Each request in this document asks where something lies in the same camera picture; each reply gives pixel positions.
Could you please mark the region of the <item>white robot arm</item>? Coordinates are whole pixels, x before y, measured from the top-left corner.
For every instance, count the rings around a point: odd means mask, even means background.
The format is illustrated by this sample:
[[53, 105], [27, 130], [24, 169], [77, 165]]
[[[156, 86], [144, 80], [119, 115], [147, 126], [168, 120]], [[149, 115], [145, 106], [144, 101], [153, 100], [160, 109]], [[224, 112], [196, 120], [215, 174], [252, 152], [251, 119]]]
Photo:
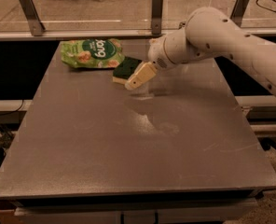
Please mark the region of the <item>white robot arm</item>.
[[276, 43], [246, 33], [214, 7], [196, 9], [183, 28], [149, 44], [148, 59], [126, 81], [128, 90], [181, 63], [222, 56], [276, 97]]

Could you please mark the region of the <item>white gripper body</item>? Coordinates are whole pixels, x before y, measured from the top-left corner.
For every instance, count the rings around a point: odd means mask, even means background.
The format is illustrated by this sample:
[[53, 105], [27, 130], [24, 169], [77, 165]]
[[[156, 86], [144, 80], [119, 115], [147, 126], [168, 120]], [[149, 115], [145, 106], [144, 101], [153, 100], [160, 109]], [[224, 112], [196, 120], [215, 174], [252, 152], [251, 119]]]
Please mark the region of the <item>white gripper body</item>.
[[177, 63], [173, 55], [176, 52], [175, 44], [170, 38], [162, 36], [149, 40], [148, 59], [158, 70], [173, 69]]

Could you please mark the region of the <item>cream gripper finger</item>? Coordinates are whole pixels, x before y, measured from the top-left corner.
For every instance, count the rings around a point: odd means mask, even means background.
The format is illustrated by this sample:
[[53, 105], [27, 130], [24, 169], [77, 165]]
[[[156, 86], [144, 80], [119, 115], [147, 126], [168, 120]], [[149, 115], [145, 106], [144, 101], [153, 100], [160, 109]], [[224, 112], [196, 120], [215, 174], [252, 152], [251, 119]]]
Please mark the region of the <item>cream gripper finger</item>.
[[126, 81], [125, 88], [129, 91], [135, 90], [152, 79], [157, 72], [158, 69], [151, 62], [141, 62]]

